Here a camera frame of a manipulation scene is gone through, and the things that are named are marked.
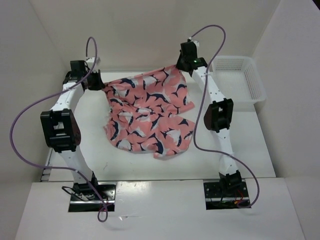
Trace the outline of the pink shark print shorts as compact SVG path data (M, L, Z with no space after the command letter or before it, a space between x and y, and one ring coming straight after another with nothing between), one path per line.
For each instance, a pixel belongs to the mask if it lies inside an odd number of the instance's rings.
M110 107L104 130L114 147L156 159L189 148L195 123L180 115L195 105L175 65L107 82L103 91Z

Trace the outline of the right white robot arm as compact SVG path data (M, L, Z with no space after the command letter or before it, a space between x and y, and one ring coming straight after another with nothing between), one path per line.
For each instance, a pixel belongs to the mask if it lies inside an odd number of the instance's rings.
M205 103L205 95L208 95L210 103L203 116L203 123L213 136L219 147L218 152L221 154L218 171L220 196L230 197L242 184L241 173L233 158L234 152L230 140L234 102L219 90L205 59L198 57L198 47L199 42L196 40L188 39L181 43L176 67L183 72L188 72L203 92L200 111Z

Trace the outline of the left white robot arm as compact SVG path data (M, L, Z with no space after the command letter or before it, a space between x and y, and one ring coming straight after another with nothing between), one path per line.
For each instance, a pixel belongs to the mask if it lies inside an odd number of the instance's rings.
M62 93L49 111L40 114L45 142L65 161L67 167L80 171L84 177L72 173L73 187L70 194L80 201L97 200L100 187L94 172L88 167L80 149L81 131L74 116L76 106L86 90L105 88L98 68L99 57L73 60L62 82Z

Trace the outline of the white plastic basket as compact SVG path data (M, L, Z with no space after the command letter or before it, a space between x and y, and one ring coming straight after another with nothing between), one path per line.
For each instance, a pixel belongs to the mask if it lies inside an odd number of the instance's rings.
M256 104L266 100L266 91L251 57L217 56L211 67L216 85L234 103Z

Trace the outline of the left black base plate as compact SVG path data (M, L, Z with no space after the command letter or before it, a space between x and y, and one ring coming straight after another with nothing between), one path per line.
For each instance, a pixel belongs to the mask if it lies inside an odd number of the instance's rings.
M115 182L100 182L96 185L96 190L106 203L109 212L115 211L116 186ZM80 190L80 187L74 184L72 187L62 186L61 189L70 195L68 207L70 213L106 211L103 209L102 201L90 187Z

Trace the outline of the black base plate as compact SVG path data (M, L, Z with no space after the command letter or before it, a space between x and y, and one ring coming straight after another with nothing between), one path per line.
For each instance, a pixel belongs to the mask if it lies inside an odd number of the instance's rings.
M116 186L115 182L100 182L96 185L96 190L106 203L109 212L115 211ZM68 207L70 213L106 211L103 209L102 201L90 187L80 190L80 187L74 184L72 187L62 186L61 189L70 195Z
M218 180L204 181L203 189L206 210L231 210L251 204L245 181L229 192L223 191Z

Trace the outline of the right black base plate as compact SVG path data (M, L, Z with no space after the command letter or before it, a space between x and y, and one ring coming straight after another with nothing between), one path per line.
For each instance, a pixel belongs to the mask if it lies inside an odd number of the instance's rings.
M251 204L245 181L229 192L223 191L218 180L204 181L203 189L206 210L231 210Z

